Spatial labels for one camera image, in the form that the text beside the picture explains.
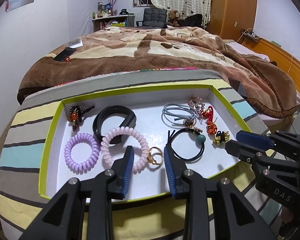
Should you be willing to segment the person's right hand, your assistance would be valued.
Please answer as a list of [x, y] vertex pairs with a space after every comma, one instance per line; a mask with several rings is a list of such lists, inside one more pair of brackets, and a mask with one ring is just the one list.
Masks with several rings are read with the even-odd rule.
[[298, 228], [298, 220], [294, 219], [294, 215], [286, 207], [282, 207], [281, 210], [281, 226], [279, 229], [279, 235], [282, 237], [289, 238], [291, 237], [296, 229]]

